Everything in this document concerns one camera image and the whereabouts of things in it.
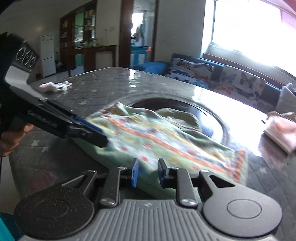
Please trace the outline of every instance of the colorful towel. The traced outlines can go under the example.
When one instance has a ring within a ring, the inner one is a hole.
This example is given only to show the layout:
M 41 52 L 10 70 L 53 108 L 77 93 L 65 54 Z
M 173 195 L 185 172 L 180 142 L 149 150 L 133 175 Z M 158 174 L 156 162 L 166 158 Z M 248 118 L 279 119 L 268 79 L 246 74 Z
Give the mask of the colorful towel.
M 157 110 L 156 113 L 180 129 L 201 131 L 198 119 L 191 113 L 174 110 L 171 108 L 162 108 Z
M 235 152 L 194 129 L 180 129 L 151 110 L 116 103 L 87 119 L 104 131 L 110 144 L 99 148 L 80 139 L 75 142 L 107 168 L 129 166 L 137 158 L 137 186 L 157 198 L 175 197 L 175 190 L 160 187 L 159 158 L 168 167 L 182 167 L 189 173 L 208 169 L 224 178 L 246 182 L 245 150 Z

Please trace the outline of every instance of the black round disc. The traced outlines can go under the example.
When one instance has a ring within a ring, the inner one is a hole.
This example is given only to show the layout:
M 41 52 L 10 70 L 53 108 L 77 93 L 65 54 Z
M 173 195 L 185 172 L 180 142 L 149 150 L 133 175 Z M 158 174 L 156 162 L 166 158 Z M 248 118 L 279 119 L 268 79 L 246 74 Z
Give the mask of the black round disc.
M 198 119 L 202 129 L 202 133 L 208 137 L 212 137 L 215 125 L 220 126 L 220 123 L 211 114 L 209 114 L 202 108 L 195 107 L 193 105 L 179 100 L 166 98 L 151 98 L 134 103 L 131 105 L 131 107 L 145 108 L 153 111 L 162 108 L 171 108 L 174 110 L 191 113 Z
M 258 238 L 274 234 L 282 219 L 280 205 L 272 198 L 243 185 L 213 188 L 202 215 L 209 225 L 231 237 Z
M 14 219 L 21 233 L 41 240 L 68 237 L 92 220 L 94 206 L 79 190 L 53 186 L 22 200 Z

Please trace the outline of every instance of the doorway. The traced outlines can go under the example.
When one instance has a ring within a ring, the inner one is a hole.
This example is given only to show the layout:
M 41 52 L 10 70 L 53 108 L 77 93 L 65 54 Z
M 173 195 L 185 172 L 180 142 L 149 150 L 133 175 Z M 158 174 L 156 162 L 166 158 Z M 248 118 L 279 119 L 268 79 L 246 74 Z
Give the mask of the doorway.
M 159 0 L 122 0 L 119 66 L 154 61 Z

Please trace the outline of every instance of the butterfly pattern cushion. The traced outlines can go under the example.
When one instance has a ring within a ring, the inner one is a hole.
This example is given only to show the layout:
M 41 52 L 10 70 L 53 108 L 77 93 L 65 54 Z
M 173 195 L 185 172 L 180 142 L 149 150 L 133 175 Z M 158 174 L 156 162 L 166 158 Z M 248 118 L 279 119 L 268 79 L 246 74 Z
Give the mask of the butterfly pattern cushion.
M 225 66 L 214 91 L 256 108 L 264 85 L 265 80 L 256 75 Z
M 209 89 L 209 86 L 205 81 L 197 80 L 195 78 L 192 78 L 192 77 L 189 77 L 189 76 L 186 76 L 186 75 L 183 75 L 183 74 L 179 74 L 179 73 L 177 73 L 177 71 L 174 71 L 174 70 L 171 70 L 170 74 L 166 74 L 165 76 L 169 77 L 169 78 L 172 78 L 172 79 L 175 79 L 175 80 L 186 82 L 186 83 L 189 83 L 189 84 L 192 84 L 192 85 L 196 85 L 196 86 L 199 86 L 199 87 L 202 87 L 202 88 L 205 88 L 205 89 Z
M 195 79 L 203 80 L 209 84 L 211 75 L 215 67 L 209 64 L 193 63 L 180 58 L 173 58 L 173 61 L 168 69 L 166 77 L 170 77 L 172 73 L 182 74 Z

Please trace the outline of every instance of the teal fabric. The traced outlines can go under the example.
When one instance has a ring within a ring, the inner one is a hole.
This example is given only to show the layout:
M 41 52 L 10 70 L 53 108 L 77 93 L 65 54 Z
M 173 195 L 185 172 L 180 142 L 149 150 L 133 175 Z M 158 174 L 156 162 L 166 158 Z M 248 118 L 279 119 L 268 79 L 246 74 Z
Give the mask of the teal fabric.
M 13 219 L 13 215 L 8 213 L 0 213 L 0 220 L 2 221 L 0 226 L 4 224 L 8 232 L 10 233 L 9 237 L 13 237 L 13 239 L 2 239 L 2 228 L 0 228 L 0 240 L 10 241 L 10 240 L 19 240 L 21 238 L 21 234 L 18 231 L 18 228 L 15 224 L 15 221 Z
M 13 238 L 11 233 L 9 232 L 8 228 L 6 227 L 4 222 L 2 221 L 2 219 L 0 219 L 0 240 L 1 241 L 15 241 L 15 239 Z
M 170 63 L 157 61 L 157 62 L 148 62 L 144 64 L 139 64 L 131 67 L 131 69 L 164 76 L 168 71 L 169 65 Z

